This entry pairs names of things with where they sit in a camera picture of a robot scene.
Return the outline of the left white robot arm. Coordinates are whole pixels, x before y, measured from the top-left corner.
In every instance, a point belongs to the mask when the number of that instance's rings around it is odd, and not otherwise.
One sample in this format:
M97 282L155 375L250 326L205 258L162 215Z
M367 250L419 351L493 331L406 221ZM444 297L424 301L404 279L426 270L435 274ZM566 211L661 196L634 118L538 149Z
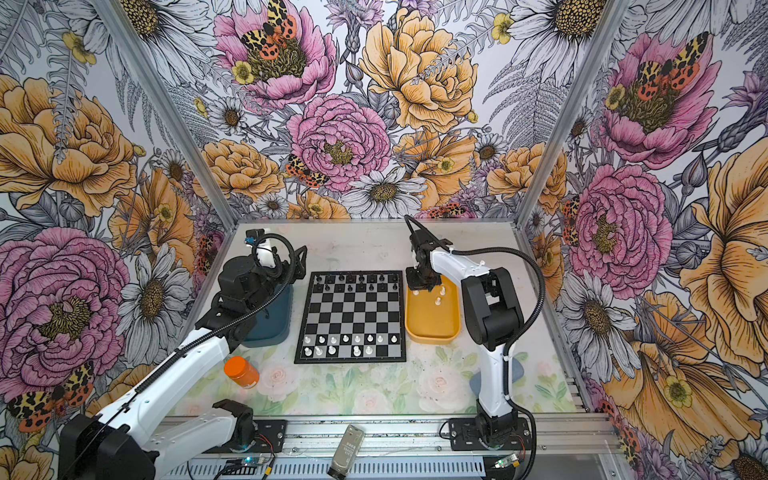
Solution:
M217 447L246 451L257 433L250 407L220 400L165 433L170 410L246 339L286 288L306 275L306 247L263 229L247 231L251 252L228 260L219 291L173 353L95 416L78 414L61 432L60 479L160 479Z

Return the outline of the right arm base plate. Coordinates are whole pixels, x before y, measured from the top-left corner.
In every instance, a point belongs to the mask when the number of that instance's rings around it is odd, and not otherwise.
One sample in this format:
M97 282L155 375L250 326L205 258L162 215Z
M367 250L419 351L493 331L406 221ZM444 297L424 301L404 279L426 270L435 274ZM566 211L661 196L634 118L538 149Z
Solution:
M514 423L487 423L479 416L448 419L446 435L452 451L531 451L529 422L519 417Z

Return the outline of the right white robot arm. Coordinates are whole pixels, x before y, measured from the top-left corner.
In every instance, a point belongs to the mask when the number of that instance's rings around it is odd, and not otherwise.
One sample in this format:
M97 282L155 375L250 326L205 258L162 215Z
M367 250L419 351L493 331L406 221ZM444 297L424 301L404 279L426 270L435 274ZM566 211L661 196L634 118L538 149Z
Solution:
M405 270L408 288L413 292L433 291L445 279L458 288L464 325L480 349L476 428L486 445L500 444L518 424L519 409L512 405L508 392L508 357L525 319L509 271L489 268L470 258L490 253L525 255L511 247L456 250L414 217L407 215L405 222L415 260Z

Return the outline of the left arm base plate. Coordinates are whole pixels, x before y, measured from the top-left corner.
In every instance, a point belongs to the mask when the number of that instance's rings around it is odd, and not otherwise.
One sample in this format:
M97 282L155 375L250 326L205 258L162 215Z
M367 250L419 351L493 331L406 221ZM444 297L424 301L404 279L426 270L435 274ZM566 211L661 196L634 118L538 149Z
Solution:
M257 419L253 421L252 427L245 430L245 433L236 432L232 440L222 446L212 447L205 453L281 453L286 440L287 426L286 420Z

